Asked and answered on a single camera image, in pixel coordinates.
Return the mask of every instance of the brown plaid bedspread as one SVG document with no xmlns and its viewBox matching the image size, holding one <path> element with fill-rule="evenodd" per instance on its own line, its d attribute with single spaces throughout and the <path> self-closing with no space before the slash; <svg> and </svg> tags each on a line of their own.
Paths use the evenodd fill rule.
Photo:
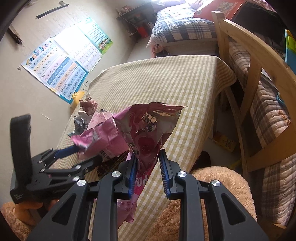
<svg viewBox="0 0 296 241">
<path fill-rule="evenodd" d="M 269 39 L 263 40 L 272 45 Z M 229 54 L 230 67 L 245 89 L 250 55 L 234 40 L 229 43 Z M 287 111 L 276 100 L 277 93 L 270 83 L 261 78 L 250 113 L 262 147 L 273 141 L 290 124 Z M 295 191 L 296 154 L 265 168 L 261 194 L 262 215 L 275 223 L 286 225 L 295 203 Z"/>
</svg>

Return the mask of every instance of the table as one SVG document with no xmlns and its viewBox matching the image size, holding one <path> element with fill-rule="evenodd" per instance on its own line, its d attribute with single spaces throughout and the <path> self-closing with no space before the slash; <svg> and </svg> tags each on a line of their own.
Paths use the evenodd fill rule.
<svg viewBox="0 0 296 241">
<path fill-rule="evenodd" d="M 132 104 L 162 102 L 183 108 L 172 135 L 164 145 L 168 159 L 177 161 L 189 171 L 209 135 L 217 95 L 236 81 L 234 72 L 215 56 L 169 56 L 125 63 L 102 72 L 90 84 L 89 93 L 97 101 L 98 110 L 111 113 Z M 67 136 L 74 130 L 73 115 L 61 137 L 58 148 L 72 145 Z M 78 163 L 76 155 L 58 160 L 54 168 L 70 168 Z M 96 171 L 88 173 L 88 181 L 97 180 Z M 118 240 L 144 240 L 149 228 L 167 207 L 159 164 L 138 199 L 132 224 L 124 223 Z"/>
</svg>

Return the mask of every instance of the silver screw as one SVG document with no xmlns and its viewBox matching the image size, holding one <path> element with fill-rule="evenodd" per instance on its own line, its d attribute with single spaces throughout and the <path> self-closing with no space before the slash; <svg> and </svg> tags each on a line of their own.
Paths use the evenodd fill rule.
<svg viewBox="0 0 296 241">
<path fill-rule="evenodd" d="M 179 177 L 186 177 L 187 176 L 187 173 L 184 172 L 184 171 L 180 171 L 180 172 L 178 172 L 178 176 Z"/>
<path fill-rule="evenodd" d="M 215 187 L 218 187 L 218 186 L 221 185 L 220 181 L 218 181 L 218 180 L 213 180 L 213 181 L 212 181 L 212 184 L 213 184 L 213 186 L 215 186 Z"/>
<path fill-rule="evenodd" d="M 112 177 L 119 177 L 121 173 L 119 171 L 112 172 Z"/>
<path fill-rule="evenodd" d="M 81 179 L 81 180 L 79 180 L 78 182 L 77 182 L 77 185 L 78 186 L 84 186 L 86 184 L 86 181 L 85 180 L 83 180 L 83 179 Z"/>
<path fill-rule="evenodd" d="M 76 176 L 72 179 L 72 181 L 76 182 L 80 177 L 79 176 Z"/>
</svg>

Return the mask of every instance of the poster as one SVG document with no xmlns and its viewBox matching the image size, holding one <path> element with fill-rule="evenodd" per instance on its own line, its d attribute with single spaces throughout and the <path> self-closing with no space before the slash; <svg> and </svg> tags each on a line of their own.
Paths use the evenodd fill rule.
<svg viewBox="0 0 296 241">
<path fill-rule="evenodd" d="M 77 23 L 77 26 L 102 54 L 105 54 L 113 44 L 92 18 Z"/>
<path fill-rule="evenodd" d="M 22 66 L 69 104 L 88 74 L 52 38 L 36 48 Z"/>
<path fill-rule="evenodd" d="M 88 72 L 93 70 L 102 57 L 101 52 L 77 25 L 63 30 L 53 39 Z"/>
</svg>

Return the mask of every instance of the power socket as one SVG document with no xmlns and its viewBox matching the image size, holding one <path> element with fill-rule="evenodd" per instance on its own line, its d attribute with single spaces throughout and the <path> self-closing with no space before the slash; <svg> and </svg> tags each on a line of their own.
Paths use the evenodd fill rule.
<svg viewBox="0 0 296 241">
<path fill-rule="evenodd" d="M 83 84 L 84 84 L 85 86 L 89 87 L 89 85 L 91 84 L 91 80 L 88 79 L 88 78 L 86 78 L 86 79 L 84 80 Z"/>
<path fill-rule="evenodd" d="M 86 86 L 85 84 L 82 84 L 82 86 L 80 87 L 80 91 L 85 91 L 87 92 L 88 91 L 88 86 Z"/>
</svg>

